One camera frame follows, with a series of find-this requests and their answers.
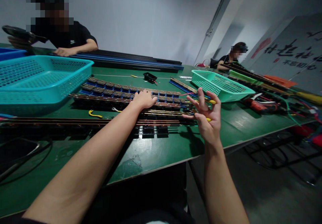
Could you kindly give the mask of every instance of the hand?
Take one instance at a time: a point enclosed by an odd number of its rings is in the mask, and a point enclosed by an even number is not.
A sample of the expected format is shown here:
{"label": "hand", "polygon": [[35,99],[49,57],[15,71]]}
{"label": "hand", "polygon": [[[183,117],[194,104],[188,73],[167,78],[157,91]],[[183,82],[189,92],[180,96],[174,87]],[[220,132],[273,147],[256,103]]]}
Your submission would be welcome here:
{"label": "hand", "polygon": [[20,49],[20,50],[30,50],[33,47],[31,46],[32,43],[24,40],[24,39],[20,39],[17,37],[13,37],[13,36],[8,36],[8,41],[13,45],[14,48],[16,49]]}
{"label": "hand", "polygon": [[69,57],[71,55],[76,55],[78,53],[78,51],[75,49],[75,47],[73,47],[73,48],[58,48],[53,53],[58,56]]}
{"label": "hand", "polygon": [[153,106],[153,104],[157,101],[157,97],[151,98],[151,92],[148,92],[146,89],[143,91],[140,91],[139,93],[135,93],[134,99],[131,102],[132,105],[140,108],[140,111],[142,111],[145,108],[150,108]]}
{"label": "hand", "polygon": [[211,100],[214,100],[216,102],[215,105],[212,105],[211,109],[205,102],[205,96],[204,92],[202,91],[202,88],[199,88],[199,102],[196,102],[190,96],[187,96],[187,99],[195,106],[199,113],[196,113],[194,116],[182,116],[187,119],[197,119],[199,132],[201,134],[201,137],[205,140],[205,142],[213,145],[214,147],[222,148],[219,137],[221,102],[214,93],[207,91],[206,94],[211,98]]}

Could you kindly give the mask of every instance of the smartphone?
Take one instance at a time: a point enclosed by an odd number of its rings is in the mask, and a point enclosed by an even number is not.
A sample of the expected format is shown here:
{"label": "smartphone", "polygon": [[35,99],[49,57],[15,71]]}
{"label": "smartphone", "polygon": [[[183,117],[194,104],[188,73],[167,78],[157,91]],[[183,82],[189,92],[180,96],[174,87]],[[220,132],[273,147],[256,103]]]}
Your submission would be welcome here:
{"label": "smartphone", "polygon": [[12,163],[12,161],[32,154],[39,146],[39,143],[24,138],[16,138],[0,144],[0,180],[23,163],[23,161],[18,163]]}

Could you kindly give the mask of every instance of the person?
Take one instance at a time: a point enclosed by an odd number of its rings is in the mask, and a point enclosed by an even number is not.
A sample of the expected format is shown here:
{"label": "person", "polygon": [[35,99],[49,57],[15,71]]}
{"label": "person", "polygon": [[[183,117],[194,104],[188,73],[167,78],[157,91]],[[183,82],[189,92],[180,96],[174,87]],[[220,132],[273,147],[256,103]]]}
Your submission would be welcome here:
{"label": "person", "polygon": [[[68,8],[64,0],[33,0],[37,8],[45,12],[45,17],[35,18],[30,32],[40,39],[42,43],[47,40],[57,48],[54,54],[68,57],[81,52],[98,50],[97,41],[88,29],[69,18]],[[37,41],[28,41],[9,36],[9,42],[17,49],[29,50]]]}
{"label": "person", "polygon": [[217,69],[221,71],[228,71],[229,69],[227,67],[222,66],[222,64],[227,62],[242,67],[242,65],[238,62],[238,57],[240,57],[243,53],[246,53],[247,51],[248,49],[246,44],[244,42],[238,42],[237,44],[231,47],[230,53],[228,55],[224,55],[219,59]]}
{"label": "person", "polygon": [[[187,97],[199,113],[183,117],[197,119],[199,132],[205,141],[205,196],[209,222],[249,223],[220,141],[221,103],[215,94],[206,93],[216,101],[212,109],[205,103],[202,88],[199,88],[199,102]],[[147,90],[135,93],[133,101],[83,145],[49,182],[23,214],[20,223],[80,223],[123,148],[139,113],[150,108],[156,100],[157,97],[152,98]],[[169,219],[162,219],[162,223],[187,223]],[[122,223],[148,223],[142,220]]]}

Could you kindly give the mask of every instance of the green plastic basket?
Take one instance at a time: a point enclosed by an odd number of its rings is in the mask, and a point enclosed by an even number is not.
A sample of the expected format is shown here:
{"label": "green plastic basket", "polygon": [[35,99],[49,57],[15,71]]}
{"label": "green plastic basket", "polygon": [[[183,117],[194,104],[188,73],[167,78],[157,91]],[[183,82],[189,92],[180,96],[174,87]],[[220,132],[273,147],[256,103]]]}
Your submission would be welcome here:
{"label": "green plastic basket", "polygon": [[192,70],[192,73],[192,83],[202,87],[204,92],[213,92],[221,102],[238,101],[255,93],[252,89],[212,71]]}
{"label": "green plastic basket", "polygon": [[230,70],[229,71],[229,76],[234,77],[234,78],[237,78],[237,79],[240,79],[240,80],[244,80],[244,81],[250,82],[250,83],[255,84],[255,85],[258,85],[258,86],[261,85],[261,84],[263,84],[259,80],[255,80],[255,79],[253,79],[251,77],[245,76],[245,75],[240,74],[240,73],[238,73],[236,71],[233,71],[233,70]]}

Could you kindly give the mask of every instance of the red power drill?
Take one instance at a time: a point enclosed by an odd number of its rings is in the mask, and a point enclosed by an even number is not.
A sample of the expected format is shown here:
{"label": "red power drill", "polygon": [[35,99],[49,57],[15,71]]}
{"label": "red power drill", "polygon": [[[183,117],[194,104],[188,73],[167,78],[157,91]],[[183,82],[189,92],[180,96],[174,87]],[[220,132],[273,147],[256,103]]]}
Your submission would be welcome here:
{"label": "red power drill", "polygon": [[273,113],[278,110],[277,103],[259,103],[252,98],[246,98],[243,103],[258,114]]}

